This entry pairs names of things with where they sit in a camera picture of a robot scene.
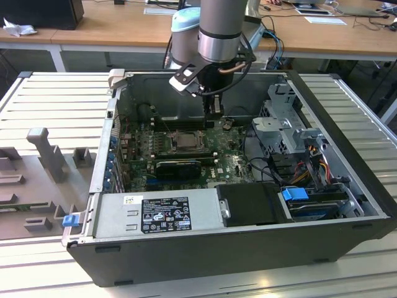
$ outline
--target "metal bracket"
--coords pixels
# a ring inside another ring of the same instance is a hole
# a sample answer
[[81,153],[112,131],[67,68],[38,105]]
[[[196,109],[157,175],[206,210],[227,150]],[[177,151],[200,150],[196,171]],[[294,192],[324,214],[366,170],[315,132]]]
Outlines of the metal bracket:
[[124,85],[125,83],[123,82],[123,80],[126,77],[127,76],[125,74],[125,69],[117,68],[111,70],[109,72],[109,77],[107,78],[107,81],[109,82],[109,88],[113,90]]
[[296,129],[293,134],[292,138],[295,141],[296,149],[305,149],[305,142],[304,140],[307,139],[316,139],[318,137],[322,137],[323,133],[320,129]]

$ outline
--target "wooden desk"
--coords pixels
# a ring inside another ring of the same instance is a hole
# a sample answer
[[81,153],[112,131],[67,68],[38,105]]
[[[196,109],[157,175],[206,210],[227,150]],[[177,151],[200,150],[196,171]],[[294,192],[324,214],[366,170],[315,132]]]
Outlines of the wooden desk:
[[[379,5],[369,0],[339,2],[355,6]],[[171,16],[145,15],[144,3],[115,6],[113,1],[84,0],[83,4],[84,19],[76,30],[39,29],[37,35],[21,38],[1,32],[0,48],[48,50],[58,71],[66,71],[62,51],[164,53],[171,34]],[[341,17],[347,25],[311,24],[302,16],[285,17],[298,15],[294,10],[270,7],[272,11],[260,10],[260,13],[273,16],[277,35],[285,44],[285,57],[378,61],[397,58],[396,32],[371,31],[361,25],[353,28],[354,17]],[[367,18],[358,20],[373,26]],[[391,23],[391,18],[374,20]],[[272,27],[269,18],[264,18],[264,23]],[[259,59],[266,60],[274,50],[274,41],[264,39],[256,53]]]
[[113,1],[83,1],[84,18],[76,30],[58,30],[51,41],[59,44],[166,47],[171,17],[143,14],[145,5]]
[[51,43],[51,38],[56,29],[39,29],[36,34],[21,35],[16,37],[9,35],[5,30],[0,30],[0,42],[12,43]]
[[[365,6],[376,8],[377,2],[366,0],[339,0],[340,4],[350,6]],[[288,56],[297,56],[299,53],[322,54],[322,55],[353,55],[353,56],[385,56],[390,60],[397,57],[397,33],[388,29],[371,31],[364,26],[353,27],[354,17],[340,17],[347,25],[325,25],[311,24],[304,17],[277,17],[292,16],[299,14],[295,10],[280,10],[276,6],[270,6],[272,11],[261,10],[262,15],[274,17],[277,36],[284,41],[285,52]],[[357,20],[370,27],[368,18],[357,18]],[[372,19],[373,22],[391,24],[389,19]],[[267,28],[272,28],[269,18],[263,18]],[[258,50],[266,50],[273,47],[273,40],[262,40]]]

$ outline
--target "desk leg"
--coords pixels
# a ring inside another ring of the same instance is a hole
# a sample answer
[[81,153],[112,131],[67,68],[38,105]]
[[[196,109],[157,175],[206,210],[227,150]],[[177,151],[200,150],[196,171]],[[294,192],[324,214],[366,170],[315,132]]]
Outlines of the desk leg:
[[329,66],[329,62],[331,62],[330,59],[323,59],[321,64],[318,66],[317,70],[320,73],[325,73],[327,71],[328,66]]
[[397,98],[394,101],[394,103],[392,103],[391,106],[387,109],[387,111],[383,114],[380,120],[384,124],[388,125],[396,115],[397,115]]
[[56,71],[61,73],[67,72],[68,68],[62,59],[61,47],[59,45],[53,45],[49,48],[49,51],[51,53],[52,61],[54,62]]
[[105,61],[107,67],[113,67],[112,60],[110,59],[110,53],[105,52]]

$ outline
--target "yellow wire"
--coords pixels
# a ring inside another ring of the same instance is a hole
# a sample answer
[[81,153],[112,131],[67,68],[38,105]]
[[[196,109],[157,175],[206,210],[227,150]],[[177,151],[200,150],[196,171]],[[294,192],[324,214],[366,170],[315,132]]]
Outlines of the yellow wire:
[[324,170],[325,170],[325,180],[328,181],[328,171],[329,171],[329,168],[328,168],[328,166],[327,166],[325,163],[320,163],[320,165],[324,167]]
[[292,181],[291,184],[295,184],[299,181],[301,181],[302,179],[305,178],[305,176],[307,176],[309,174],[309,171],[304,172],[301,176],[297,177],[294,181]]

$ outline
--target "blue latch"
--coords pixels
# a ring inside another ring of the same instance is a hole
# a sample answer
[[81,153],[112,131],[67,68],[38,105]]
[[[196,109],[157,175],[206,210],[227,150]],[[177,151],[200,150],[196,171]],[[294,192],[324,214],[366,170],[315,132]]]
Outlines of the blue latch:
[[80,216],[78,214],[66,215],[63,217],[62,226],[78,227]]
[[309,196],[304,188],[291,187],[281,192],[284,200],[299,201],[308,200]]

